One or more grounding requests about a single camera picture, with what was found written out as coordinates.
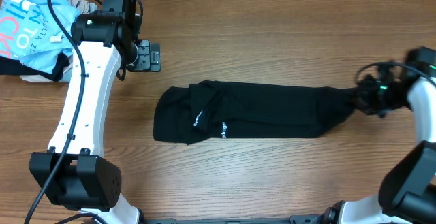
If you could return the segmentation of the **black t-shirt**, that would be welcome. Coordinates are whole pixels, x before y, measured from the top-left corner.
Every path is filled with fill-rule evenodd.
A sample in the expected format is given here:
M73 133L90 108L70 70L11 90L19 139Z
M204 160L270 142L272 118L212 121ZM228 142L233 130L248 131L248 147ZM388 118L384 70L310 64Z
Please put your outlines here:
M171 87L154 115L157 141L318 138L354 111L353 89L202 81Z

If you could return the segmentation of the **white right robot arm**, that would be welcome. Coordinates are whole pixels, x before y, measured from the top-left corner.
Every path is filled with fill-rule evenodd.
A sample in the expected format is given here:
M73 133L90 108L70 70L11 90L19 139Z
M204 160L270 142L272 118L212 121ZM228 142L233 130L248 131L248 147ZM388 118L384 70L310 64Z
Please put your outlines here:
M398 64L374 63L377 77L361 79L355 106L383 118L407 107L414 113L416 146L383 179L379 192L354 202L338 202L320 223L434 223L435 222L435 51L419 47Z

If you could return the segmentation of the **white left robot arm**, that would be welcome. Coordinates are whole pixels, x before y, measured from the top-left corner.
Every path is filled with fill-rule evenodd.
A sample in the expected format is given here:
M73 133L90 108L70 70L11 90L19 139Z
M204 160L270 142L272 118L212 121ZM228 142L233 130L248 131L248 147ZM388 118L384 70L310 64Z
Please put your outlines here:
M159 72L158 44L138 37L140 0L99 0L65 32L72 44L72 75L57 129L29 169L40 197L96 223L143 223L142 211L122 195L120 169L104 158L104 123L115 80L127 72Z

